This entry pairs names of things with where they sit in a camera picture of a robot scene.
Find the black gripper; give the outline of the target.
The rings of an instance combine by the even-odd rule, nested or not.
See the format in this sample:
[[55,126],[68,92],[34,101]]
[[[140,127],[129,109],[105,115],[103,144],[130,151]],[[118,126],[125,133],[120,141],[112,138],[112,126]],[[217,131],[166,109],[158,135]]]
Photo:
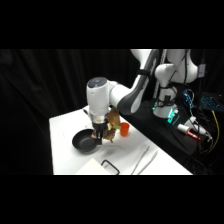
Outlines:
[[102,145],[103,141],[103,130],[106,128],[107,123],[101,123],[97,124],[92,122],[92,126],[94,128],[94,131],[91,134],[91,137],[96,139],[97,145]]

